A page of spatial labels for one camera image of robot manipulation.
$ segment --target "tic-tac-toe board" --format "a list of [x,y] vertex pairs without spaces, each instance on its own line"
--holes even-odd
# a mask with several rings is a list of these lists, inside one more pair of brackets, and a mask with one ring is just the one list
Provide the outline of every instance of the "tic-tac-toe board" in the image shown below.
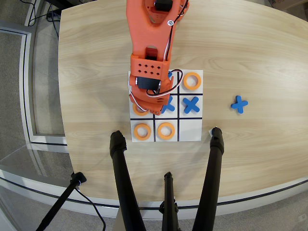
[[[201,141],[203,70],[182,70],[183,81],[170,94],[161,115],[143,112],[129,101],[133,142]],[[173,86],[180,80],[173,72]]]

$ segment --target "black tripod leg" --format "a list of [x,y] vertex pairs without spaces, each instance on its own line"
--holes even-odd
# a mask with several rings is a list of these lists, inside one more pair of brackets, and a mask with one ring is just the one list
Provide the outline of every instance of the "black tripod leg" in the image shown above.
[[37,231],[43,231],[47,228],[47,226],[50,224],[54,216],[57,214],[57,212],[60,210],[64,202],[67,200],[69,195],[72,193],[74,188],[84,182],[86,182],[87,179],[85,176],[78,172],[76,174],[72,174],[72,180],[70,185],[66,188],[66,190],[62,193],[62,195],[59,197],[59,199],[54,203],[54,205],[51,207],[49,212],[46,214],[42,222],[40,223],[39,227],[37,228]]
[[214,128],[212,134],[205,181],[192,231],[211,231],[214,227],[224,143],[219,128]]
[[112,133],[110,156],[114,164],[115,183],[126,231],[145,231],[145,226],[130,181],[124,151],[126,141],[120,131]]
[[163,214],[162,231],[179,230],[178,206],[174,200],[173,178],[171,172],[164,175],[165,178],[165,201],[160,205],[159,211]]

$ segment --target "orange o piece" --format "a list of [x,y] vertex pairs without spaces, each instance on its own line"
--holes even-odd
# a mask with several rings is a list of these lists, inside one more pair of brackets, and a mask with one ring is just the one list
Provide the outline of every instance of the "orange o piece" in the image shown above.
[[[147,133],[145,136],[139,135],[139,134],[138,134],[138,129],[139,129],[139,128],[145,128],[145,129],[148,131],[148,133]],[[135,127],[135,129],[134,129],[134,135],[135,135],[135,137],[136,137],[138,140],[140,140],[140,141],[146,141],[146,140],[150,137],[150,135],[151,135],[150,126],[147,125],[147,124],[138,124],[138,125]]]
[[137,105],[136,105],[135,103],[134,103],[134,105],[133,105],[133,110],[134,110],[134,113],[135,113],[136,115],[138,115],[138,116],[145,116],[145,115],[149,114],[149,110],[147,110],[146,112],[140,112],[140,111],[138,111]]
[[[171,128],[170,135],[165,136],[165,135],[162,134],[162,128],[164,128],[164,127]],[[158,132],[158,135],[159,135],[160,138],[162,138],[164,140],[170,140],[175,134],[175,129],[174,129],[174,126],[170,123],[162,123],[161,125],[159,125],[157,132]]]
[[[195,76],[197,78],[197,84],[195,86],[190,86],[188,85],[187,83],[187,80],[188,80],[188,77],[189,76]],[[188,89],[188,90],[197,90],[200,86],[201,86],[201,77],[200,75],[198,75],[197,73],[195,72],[190,72],[190,73],[187,73],[185,76],[184,76],[184,79],[183,79],[183,82],[184,82],[184,86]]]

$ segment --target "black grid line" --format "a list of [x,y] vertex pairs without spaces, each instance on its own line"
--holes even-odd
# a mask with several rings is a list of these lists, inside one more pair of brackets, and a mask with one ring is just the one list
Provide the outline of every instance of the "black grid line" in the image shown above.
[[178,139],[177,141],[180,141],[180,86],[178,87]]
[[153,114],[153,135],[154,135],[154,142],[156,142],[156,125],[155,125],[155,115]]
[[202,117],[183,117],[183,118],[160,118],[160,117],[155,117],[153,118],[131,118],[130,120],[185,120],[185,119],[202,119]]
[[[180,80],[180,73],[177,72],[177,80]],[[172,96],[177,96],[177,104],[178,104],[178,117],[166,118],[166,117],[156,117],[153,114],[153,117],[150,118],[130,118],[131,121],[143,121],[143,120],[153,120],[153,135],[154,135],[154,142],[156,141],[156,121],[157,120],[177,120],[178,122],[178,132],[177,132],[177,141],[180,141],[180,120],[202,120],[202,117],[182,117],[180,118],[180,96],[181,95],[191,95],[191,96],[203,96],[203,93],[180,93],[180,87],[177,88],[177,93],[171,93]]]

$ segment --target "wire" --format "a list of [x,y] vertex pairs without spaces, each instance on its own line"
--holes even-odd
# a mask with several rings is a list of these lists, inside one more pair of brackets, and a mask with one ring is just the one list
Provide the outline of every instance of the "wire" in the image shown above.
[[[52,5],[49,6],[49,8],[48,8],[48,10],[47,10],[47,15],[50,13],[51,7],[52,7]],[[53,14],[56,15],[59,19],[61,19],[60,16],[59,16],[58,14],[56,14],[56,13],[53,13]]]
[[44,16],[47,16],[47,14],[43,14],[43,15],[41,15],[41,16],[39,16],[39,17],[36,17],[36,18],[33,18],[33,19],[31,19],[30,20],[30,22],[31,21],[33,21],[33,20],[35,20],[35,19],[38,19],[38,18],[41,18],[41,17],[44,17]]
[[274,8],[274,7],[273,7],[273,4],[271,3],[271,0],[269,0],[269,3],[270,3],[270,6],[271,6],[272,8]]
[[[181,12],[178,14],[177,18],[173,21],[173,25],[176,23],[176,21],[183,15],[184,10],[187,8],[188,5],[188,0],[186,0],[183,9],[181,10]],[[171,46],[171,39],[172,39],[172,30],[173,30],[173,25],[171,26],[171,30],[170,30],[170,35],[169,35],[169,40],[168,40],[168,49],[167,49],[167,55],[166,55],[166,60],[168,59],[168,55],[169,55],[169,50],[170,50],[170,46]]]
[[31,21],[33,21],[33,20],[36,20],[36,19],[38,19],[38,18],[40,18],[40,17],[44,17],[44,16],[46,16],[47,14],[44,14],[44,15],[41,15],[41,16],[39,16],[39,17],[35,17],[35,18],[33,18],[33,19],[31,19],[30,21],[29,21],[29,23],[31,22]]
[[169,40],[170,40],[170,36],[169,36],[169,39],[168,39],[168,42],[167,42],[167,45],[166,45],[166,49],[165,49],[165,53],[164,53],[164,61],[167,60],[166,53],[167,53],[167,49],[168,49]]
[[76,190],[80,195],[82,195],[84,198],[86,198],[87,201],[89,201],[89,202],[93,205],[93,207],[94,207],[94,209],[95,209],[97,215],[100,217],[100,219],[101,219],[101,221],[102,221],[102,223],[103,223],[103,231],[105,231],[105,229],[106,229],[106,223],[105,223],[104,219],[102,218],[100,212],[97,210],[95,204],[94,204],[89,198],[87,198],[84,194],[82,194],[80,191],[78,191],[77,188],[75,188],[75,190]]
[[51,19],[52,19],[52,24],[53,24],[54,30],[55,30],[56,33],[57,33],[58,40],[59,40],[59,34],[58,34],[57,29],[56,29],[56,25],[55,25],[55,23],[54,23],[54,19],[53,19],[53,10],[52,10],[52,5],[51,5],[51,4],[50,4],[50,8],[51,8]]
[[170,94],[170,93],[173,92],[177,87],[179,87],[179,85],[180,85],[181,82],[183,81],[183,71],[182,71],[182,70],[179,70],[179,69],[174,69],[174,70],[172,70],[171,72],[174,72],[174,71],[179,71],[179,72],[181,72],[181,78],[180,78],[180,80],[178,81],[178,83],[177,83],[173,88],[171,88],[170,90],[167,90],[167,91],[165,91],[165,92],[162,92],[162,93],[160,93],[160,94],[149,94],[149,93],[148,93],[148,90],[147,90],[147,91],[146,91],[147,96],[149,96],[149,97],[151,97],[151,98],[161,97],[161,96]]
[[127,85],[128,85],[128,90],[129,90],[129,92],[130,92],[132,98],[134,99],[136,105],[137,105],[141,110],[143,110],[144,112],[147,112],[148,110],[143,109],[143,108],[137,103],[137,101],[136,101],[136,99],[135,99],[133,93],[131,92],[131,90],[130,90],[130,88],[129,88],[129,76],[128,76],[128,83],[127,83]]
[[37,14],[37,13],[36,13],[36,10],[35,10],[35,4],[37,3],[37,0],[35,0],[34,4],[31,3],[31,2],[23,1],[23,0],[20,0],[20,1],[21,1],[22,3],[26,3],[26,4],[33,5],[30,18],[32,17],[32,13],[33,13],[33,11],[34,11],[34,23],[33,23],[32,25],[30,25],[30,22],[31,22],[32,20],[30,20],[30,21],[28,22],[28,26],[33,26],[33,25],[35,24],[35,19],[36,19],[36,14]]

